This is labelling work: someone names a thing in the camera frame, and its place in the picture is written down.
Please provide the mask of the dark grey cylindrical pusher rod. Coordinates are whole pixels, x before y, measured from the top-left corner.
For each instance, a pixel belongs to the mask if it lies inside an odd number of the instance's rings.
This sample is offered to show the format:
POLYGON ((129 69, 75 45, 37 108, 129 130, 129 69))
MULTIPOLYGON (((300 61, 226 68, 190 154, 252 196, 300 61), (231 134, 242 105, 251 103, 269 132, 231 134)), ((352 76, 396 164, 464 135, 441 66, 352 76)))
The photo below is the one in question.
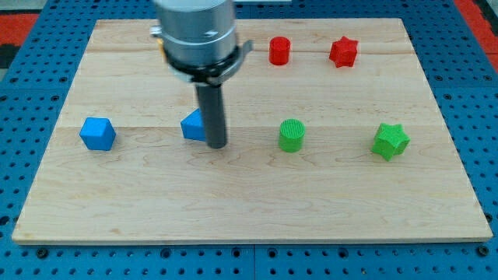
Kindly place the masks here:
POLYGON ((222 87, 196 84, 195 90, 202 116, 206 144, 212 149, 221 149, 227 143, 222 87))

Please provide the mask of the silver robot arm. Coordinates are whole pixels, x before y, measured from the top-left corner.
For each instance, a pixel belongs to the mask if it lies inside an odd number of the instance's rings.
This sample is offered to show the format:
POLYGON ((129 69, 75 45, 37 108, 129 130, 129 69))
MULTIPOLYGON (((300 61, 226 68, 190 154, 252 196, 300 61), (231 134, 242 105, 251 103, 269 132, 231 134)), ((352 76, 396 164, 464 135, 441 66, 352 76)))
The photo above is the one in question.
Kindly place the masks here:
POLYGON ((223 83, 234 76, 253 42, 238 44, 234 3, 230 0, 154 0, 157 26, 167 64, 195 85, 205 141, 212 149, 228 141, 223 83))

